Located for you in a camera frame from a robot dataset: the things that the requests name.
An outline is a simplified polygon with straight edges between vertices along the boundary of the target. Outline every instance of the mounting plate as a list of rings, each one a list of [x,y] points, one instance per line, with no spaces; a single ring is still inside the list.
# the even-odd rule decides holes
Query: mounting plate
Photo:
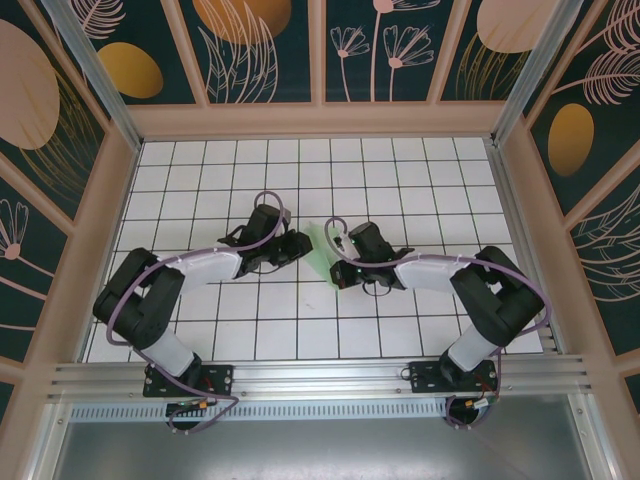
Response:
[[[174,384],[168,382],[150,365],[144,369],[145,380],[142,396],[147,398],[195,397]],[[194,388],[217,395],[230,395],[233,385],[233,365],[203,365],[200,381]]]
[[[476,378],[479,375],[492,389],[498,388],[498,378],[495,364],[491,360],[483,360],[473,371],[455,387],[440,373],[438,360],[430,362],[409,363],[409,380],[413,393],[456,393],[482,392],[482,385]]]

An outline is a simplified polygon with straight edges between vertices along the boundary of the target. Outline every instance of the purple cable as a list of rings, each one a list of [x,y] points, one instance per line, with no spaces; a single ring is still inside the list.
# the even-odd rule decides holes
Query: purple cable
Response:
[[[257,241],[256,243],[253,243],[251,245],[247,245],[247,246],[244,246],[244,247],[219,247],[219,248],[218,247],[212,247],[212,248],[204,248],[202,250],[194,250],[192,252],[187,252],[187,253],[182,254],[182,255],[176,255],[174,257],[166,258],[164,260],[160,260],[158,263],[153,264],[151,267],[147,268],[144,272],[142,272],[140,274],[140,276],[138,276],[138,278],[136,278],[133,281],[133,283],[129,286],[129,288],[126,290],[126,292],[124,293],[124,295],[122,296],[122,298],[120,299],[118,304],[116,305],[116,308],[113,309],[113,313],[111,314],[111,317],[109,318],[109,322],[107,323],[107,341],[112,345],[129,346],[128,342],[119,342],[119,341],[117,341],[117,340],[115,340],[113,338],[113,326],[115,325],[116,320],[118,319],[118,316],[120,315],[120,312],[124,308],[125,303],[127,302],[127,300],[129,300],[131,295],[133,295],[133,293],[135,292],[135,289],[138,288],[142,284],[142,282],[149,275],[151,275],[153,272],[155,272],[159,268],[161,268],[161,267],[163,267],[163,266],[165,266],[165,265],[167,265],[169,263],[178,262],[178,261],[186,260],[187,258],[198,257],[198,256],[201,256],[201,255],[208,255],[210,253],[216,253],[216,252],[244,252],[244,251],[247,251],[247,250],[253,250],[254,248],[259,248],[262,245],[264,245],[265,243],[267,243],[269,240],[271,240],[276,235],[276,233],[278,232],[278,230],[280,229],[280,227],[282,226],[282,223],[284,221],[284,204],[282,203],[282,199],[275,192],[272,192],[270,190],[264,190],[264,191],[258,193],[258,195],[256,195],[256,198],[253,201],[254,208],[258,206],[258,200],[260,199],[260,197],[267,196],[267,195],[271,195],[273,198],[276,199],[276,201],[278,202],[278,208],[280,209],[280,214],[278,215],[278,221],[276,222],[275,227],[269,233],[269,235],[264,237],[262,240]],[[188,385],[185,385],[185,384],[179,382],[178,380],[176,380],[170,373],[168,373],[163,368],[158,366],[151,358],[147,357],[142,352],[136,350],[135,348],[134,348],[134,351],[138,355],[140,355],[144,360],[146,360],[151,365],[153,365],[154,368],[156,370],[158,370],[158,372],[162,376],[164,376],[169,382],[173,383],[175,386],[181,388],[182,390],[185,390],[185,391],[187,391],[189,393],[193,393],[194,395],[199,396],[199,397],[203,397],[203,398],[212,398],[212,399],[215,399],[215,400],[231,400],[231,404],[229,404],[227,407],[225,407],[220,413],[218,413],[211,420],[208,420],[206,422],[200,423],[196,427],[194,427],[194,428],[192,428],[190,430],[177,430],[174,427],[173,419],[175,418],[175,416],[177,414],[180,413],[180,410],[177,410],[176,412],[173,413],[173,415],[171,415],[169,417],[169,426],[173,429],[174,433],[181,432],[184,435],[188,435],[189,433],[200,432],[200,431],[206,429],[207,427],[213,425],[220,417],[222,417],[225,413],[227,413],[229,410],[231,410],[233,407],[235,407],[236,404],[239,401],[239,399],[237,397],[234,397],[234,396],[217,395],[217,394],[212,394],[211,392],[204,392],[204,391],[201,391],[201,390],[197,390],[195,388],[191,388]]]
[[[387,268],[387,267],[397,267],[398,265],[402,265],[404,263],[408,263],[408,262],[413,262],[416,260],[428,260],[428,259],[432,259],[432,260],[444,260],[444,261],[453,261],[453,262],[464,262],[464,263],[473,263],[475,265],[481,265],[485,268],[491,268],[493,270],[497,270],[499,272],[502,272],[506,275],[509,275],[510,277],[515,278],[516,280],[519,280],[520,282],[524,283],[527,287],[529,287],[536,295],[538,295],[538,297],[540,297],[540,299],[542,299],[542,302],[544,303],[544,317],[543,319],[538,322],[537,324],[535,324],[533,327],[529,327],[524,329],[523,331],[521,331],[517,336],[520,337],[522,335],[526,335],[528,333],[531,333],[533,331],[539,330],[542,327],[546,326],[549,324],[549,320],[551,319],[551,313],[553,311],[552,307],[551,307],[551,301],[549,300],[549,298],[547,297],[547,295],[542,291],[542,289],[536,285],[535,283],[533,283],[531,280],[529,280],[527,277],[525,277],[524,275],[516,272],[515,270],[511,270],[510,268],[507,267],[503,267],[502,265],[498,265],[496,263],[493,262],[487,262],[486,260],[480,260],[478,258],[474,258],[474,257],[465,257],[462,255],[458,255],[458,256],[451,256],[451,255],[438,255],[435,253],[418,253],[417,255],[413,255],[411,257],[405,257],[405,258],[401,258],[399,260],[392,260],[389,262],[380,262],[380,263],[364,263],[364,262],[358,262],[356,260],[352,260],[349,257],[345,256],[342,254],[342,252],[340,252],[336,246],[333,243],[333,240],[331,239],[331,234],[329,233],[329,227],[331,222],[338,222],[340,224],[342,224],[342,233],[346,234],[349,230],[348,226],[347,226],[347,222],[344,221],[344,219],[340,218],[340,217],[331,217],[329,220],[326,221],[326,223],[324,224],[324,236],[325,239],[327,240],[327,243],[329,244],[329,247],[331,248],[331,250],[333,251],[333,253],[335,253],[341,260],[344,260],[345,262],[355,266],[355,267],[360,267],[360,268]],[[501,374],[502,374],[502,369],[501,369],[501,365],[502,365],[502,352],[501,349],[498,348],[496,349],[495,352],[493,352],[493,355],[497,355],[498,359],[497,359],[497,363],[498,363],[498,371],[497,371],[497,379],[498,379],[498,384],[497,384],[497,388],[496,388],[496,393],[500,393],[500,384],[501,384]],[[453,418],[449,411],[451,410],[451,404],[453,403],[453,401],[456,399],[456,396],[453,395],[449,398],[447,398],[447,403],[445,405],[445,421],[447,422],[447,424],[449,424],[452,427],[460,427],[460,426],[466,426],[469,429],[471,428],[470,425],[465,425],[462,422],[456,420],[455,418]],[[484,413],[484,415],[482,415],[482,417],[480,418],[480,420],[476,421],[474,423],[474,428],[481,425],[486,418],[489,415],[489,412],[491,411],[491,407],[487,407],[487,411]]]

